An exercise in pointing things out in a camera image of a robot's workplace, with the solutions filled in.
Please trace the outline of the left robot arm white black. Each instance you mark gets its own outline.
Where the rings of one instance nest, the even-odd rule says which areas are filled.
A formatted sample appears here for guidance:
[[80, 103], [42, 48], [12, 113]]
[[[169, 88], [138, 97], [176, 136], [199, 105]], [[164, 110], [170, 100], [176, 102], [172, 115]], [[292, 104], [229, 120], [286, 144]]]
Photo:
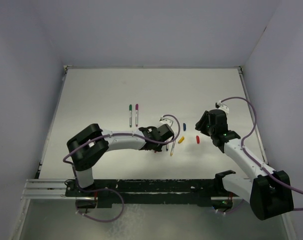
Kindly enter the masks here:
[[66, 143], [70, 153], [77, 191], [83, 196], [94, 192], [93, 166], [106, 153], [116, 150], [161, 152], [166, 141], [172, 140], [174, 131], [168, 124], [158, 127], [140, 127], [134, 131], [114, 132], [90, 124]]

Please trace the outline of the green marker pen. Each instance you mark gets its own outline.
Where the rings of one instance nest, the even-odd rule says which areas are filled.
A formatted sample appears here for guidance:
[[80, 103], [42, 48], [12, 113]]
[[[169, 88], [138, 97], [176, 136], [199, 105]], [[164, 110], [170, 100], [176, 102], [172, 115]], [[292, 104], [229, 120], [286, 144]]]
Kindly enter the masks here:
[[129, 111], [129, 127], [130, 128], [132, 128], [132, 117], [133, 117], [132, 111]]

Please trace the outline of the purple marker pen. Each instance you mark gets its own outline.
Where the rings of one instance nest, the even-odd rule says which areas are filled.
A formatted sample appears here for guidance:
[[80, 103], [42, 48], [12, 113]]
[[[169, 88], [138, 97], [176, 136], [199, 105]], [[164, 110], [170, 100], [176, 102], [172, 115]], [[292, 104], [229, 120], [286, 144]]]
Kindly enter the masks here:
[[135, 126], [138, 127], [139, 125], [139, 110], [135, 109]]

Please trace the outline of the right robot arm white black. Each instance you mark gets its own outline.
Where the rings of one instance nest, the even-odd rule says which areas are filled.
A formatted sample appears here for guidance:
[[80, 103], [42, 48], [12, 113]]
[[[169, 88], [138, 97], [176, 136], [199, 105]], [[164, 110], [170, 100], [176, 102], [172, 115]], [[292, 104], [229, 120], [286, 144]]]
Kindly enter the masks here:
[[266, 220], [294, 209], [290, 178], [283, 170], [275, 171], [261, 160], [256, 160], [242, 145], [241, 137], [228, 129], [227, 114], [221, 109], [205, 111], [195, 129], [211, 138], [212, 143], [223, 154], [231, 158], [247, 178], [229, 170], [217, 173], [214, 191], [225, 196], [236, 194], [250, 204], [259, 220]]

